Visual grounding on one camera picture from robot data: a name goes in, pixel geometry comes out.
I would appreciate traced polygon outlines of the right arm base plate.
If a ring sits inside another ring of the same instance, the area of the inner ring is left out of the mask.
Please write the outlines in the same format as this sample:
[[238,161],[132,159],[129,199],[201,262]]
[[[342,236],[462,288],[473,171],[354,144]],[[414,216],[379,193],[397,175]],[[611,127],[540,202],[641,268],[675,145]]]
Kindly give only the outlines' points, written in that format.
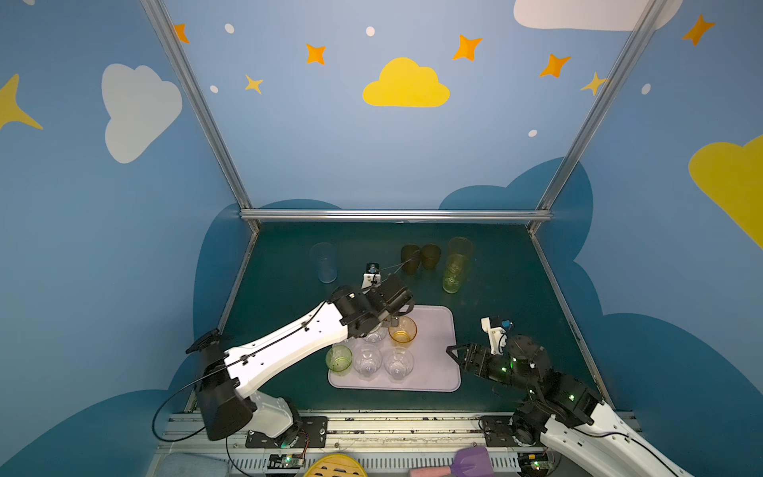
[[483,415],[479,427],[488,447],[532,447],[540,444],[540,432],[523,417]]

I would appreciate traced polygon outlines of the tall yellow cup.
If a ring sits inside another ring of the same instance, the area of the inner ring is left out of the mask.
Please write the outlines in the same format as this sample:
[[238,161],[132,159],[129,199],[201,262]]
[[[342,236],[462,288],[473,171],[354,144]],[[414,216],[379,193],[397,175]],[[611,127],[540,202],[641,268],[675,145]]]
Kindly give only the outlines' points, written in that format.
[[474,244],[468,238],[455,237],[448,243],[447,256],[453,258],[471,258],[474,252]]

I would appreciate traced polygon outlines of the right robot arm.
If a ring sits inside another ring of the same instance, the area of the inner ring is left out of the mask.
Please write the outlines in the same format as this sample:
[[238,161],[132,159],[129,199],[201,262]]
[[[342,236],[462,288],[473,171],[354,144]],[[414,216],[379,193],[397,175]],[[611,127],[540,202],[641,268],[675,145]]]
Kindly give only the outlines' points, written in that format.
[[602,395],[556,371],[545,347],[524,335],[502,353],[480,344],[453,345],[446,353],[461,371],[524,391],[522,405],[499,427],[520,446],[542,445],[592,476],[688,476],[629,427]]

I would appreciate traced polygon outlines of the small green cup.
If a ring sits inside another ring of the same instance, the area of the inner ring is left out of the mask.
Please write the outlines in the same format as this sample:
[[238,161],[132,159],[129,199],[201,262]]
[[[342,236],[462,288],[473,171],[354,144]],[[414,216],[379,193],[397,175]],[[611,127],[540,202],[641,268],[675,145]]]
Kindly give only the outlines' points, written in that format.
[[354,355],[350,347],[333,345],[327,352],[325,363],[331,374],[343,376],[353,369]]

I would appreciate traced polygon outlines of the yellow round lid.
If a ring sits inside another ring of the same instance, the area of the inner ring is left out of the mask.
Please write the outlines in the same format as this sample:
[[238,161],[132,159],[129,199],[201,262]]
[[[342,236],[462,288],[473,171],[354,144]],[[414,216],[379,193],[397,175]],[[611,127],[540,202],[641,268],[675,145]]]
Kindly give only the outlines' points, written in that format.
[[330,454],[313,463],[305,471],[304,477],[368,477],[368,473],[352,457]]

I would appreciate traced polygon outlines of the tall blue textured cup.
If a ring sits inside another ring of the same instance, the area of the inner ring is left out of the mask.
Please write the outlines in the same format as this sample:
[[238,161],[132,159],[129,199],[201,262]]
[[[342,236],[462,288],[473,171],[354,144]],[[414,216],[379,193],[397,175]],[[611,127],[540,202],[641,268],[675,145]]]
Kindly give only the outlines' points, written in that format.
[[329,284],[337,279],[337,250],[333,244],[330,244],[329,242],[314,244],[314,246],[310,248],[309,259],[318,279],[322,283]]

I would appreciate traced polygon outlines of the pink plastic tray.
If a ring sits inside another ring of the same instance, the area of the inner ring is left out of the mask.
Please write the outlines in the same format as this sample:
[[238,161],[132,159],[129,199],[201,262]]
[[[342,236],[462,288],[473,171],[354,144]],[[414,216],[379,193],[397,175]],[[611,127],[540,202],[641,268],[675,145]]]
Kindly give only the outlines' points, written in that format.
[[[416,338],[411,345],[399,346],[385,339],[381,345],[383,358],[391,348],[403,347],[413,354],[415,364],[412,373],[403,381],[393,381],[385,367],[375,377],[365,380],[353,369],[346,375],[328,373],[332,387],[348,390],[375,390],[401,392],[452,393],[461,385],[458,366],[446,353],[446,348],[456,344],[455,326],[450,309],[444,306],[419,305],[409,317],[418,327]],[[354,340],[348,347],[354,350],[363,339]]]

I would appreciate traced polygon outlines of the brown textured cup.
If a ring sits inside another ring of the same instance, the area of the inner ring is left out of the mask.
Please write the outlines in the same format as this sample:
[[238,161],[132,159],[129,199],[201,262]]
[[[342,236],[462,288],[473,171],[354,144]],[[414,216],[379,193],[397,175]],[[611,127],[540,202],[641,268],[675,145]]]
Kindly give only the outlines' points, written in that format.
[[420,263],[425,270],[435,270],[441,259],[442,250],[437,244],[426,244],[420,250]]
[[408,275],[415,275],[420,266],[421,248],[416,244],[406,244],[401,249],[401,269]]

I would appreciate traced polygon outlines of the tall green cup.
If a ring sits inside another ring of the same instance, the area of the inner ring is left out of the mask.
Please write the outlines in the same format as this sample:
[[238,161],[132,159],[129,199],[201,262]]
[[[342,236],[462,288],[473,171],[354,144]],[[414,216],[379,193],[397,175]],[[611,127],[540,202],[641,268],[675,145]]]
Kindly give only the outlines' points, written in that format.
[[442,288],[446,293],[457,293],[466,281],[470,258],[465,254],[449,254],[445,262]]

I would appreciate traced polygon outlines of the yellow transparent cup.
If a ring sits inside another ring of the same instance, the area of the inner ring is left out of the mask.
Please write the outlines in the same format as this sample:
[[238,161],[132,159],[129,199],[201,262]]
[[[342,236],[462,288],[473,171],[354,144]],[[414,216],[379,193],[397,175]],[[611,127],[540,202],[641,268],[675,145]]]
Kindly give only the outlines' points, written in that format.
[[411,345],[418,332],[417,324],[409,316],[401,316],[399,324],[389,328],[389,337],[399,346]]

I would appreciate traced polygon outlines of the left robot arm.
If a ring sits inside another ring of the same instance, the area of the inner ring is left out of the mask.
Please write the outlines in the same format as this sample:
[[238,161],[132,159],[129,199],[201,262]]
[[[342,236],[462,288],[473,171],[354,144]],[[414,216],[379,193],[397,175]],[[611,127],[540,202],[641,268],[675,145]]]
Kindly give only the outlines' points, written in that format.
[[341,286],[306,315],[246,345],[224,350],[214,330],[188,350],[200,354],[197,403],[210,441],[226,439],[251,425],[278,445],[290,445],[303,429],[296,406],[259,389],[304,358],[349,338],[365,338],[383,322],[413,310],[405,283],[391,275],[361,290]]

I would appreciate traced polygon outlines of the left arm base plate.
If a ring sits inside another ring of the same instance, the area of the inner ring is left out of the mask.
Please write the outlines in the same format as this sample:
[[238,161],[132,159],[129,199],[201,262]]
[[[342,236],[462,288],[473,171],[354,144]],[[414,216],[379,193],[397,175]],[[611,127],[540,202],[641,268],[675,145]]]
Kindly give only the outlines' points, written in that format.
[[308,415],[300,417],[284,435],[268,437],[261,432],[250,430],[246,436],[246,448],[324,448],[328,436],[328,417],[326,415]]

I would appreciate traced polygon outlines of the clear faceted glass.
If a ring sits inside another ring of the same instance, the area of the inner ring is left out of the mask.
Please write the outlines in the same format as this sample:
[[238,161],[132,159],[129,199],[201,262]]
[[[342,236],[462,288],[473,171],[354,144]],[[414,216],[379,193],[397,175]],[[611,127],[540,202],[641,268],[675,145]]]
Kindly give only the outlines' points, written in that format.
[[389,377],[396,382],[405,380],[412,373],[414,364],[413,354],[403,347],[389,349],[383,358],[385,370]]
[[362,379],[369,380],[383,367],[383,353],[376,344],[363,343],[353,350],[353,367]]
[[375,345],[381,345],[381,343],[383,343],[383,341],[385,341],[387,338],[389,338],[389,329],[383,325],[380,325],[372,330],[364,338],[364,341]]

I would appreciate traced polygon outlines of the clear faceted glass back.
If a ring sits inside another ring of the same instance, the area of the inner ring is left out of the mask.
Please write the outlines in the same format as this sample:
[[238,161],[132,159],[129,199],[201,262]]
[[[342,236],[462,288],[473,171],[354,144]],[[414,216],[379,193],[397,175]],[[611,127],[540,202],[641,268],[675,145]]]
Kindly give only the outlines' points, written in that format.
[[383,325],[380,325],[372,330],[364,338],[364,341],[375,345],[381,345],[381,343],[383,343],[383,341],[385,341],[387,338],[389,338],[389,329]]

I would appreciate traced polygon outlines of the purple toy shovel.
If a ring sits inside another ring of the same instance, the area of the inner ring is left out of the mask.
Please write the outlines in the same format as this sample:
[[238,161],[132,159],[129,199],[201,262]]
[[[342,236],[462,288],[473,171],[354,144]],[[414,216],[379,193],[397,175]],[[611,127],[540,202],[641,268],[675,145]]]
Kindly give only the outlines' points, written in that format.
[[488,449],[484,446],[469,447],[456,452],[449,466],[415,468],[409,477],[494,477]]

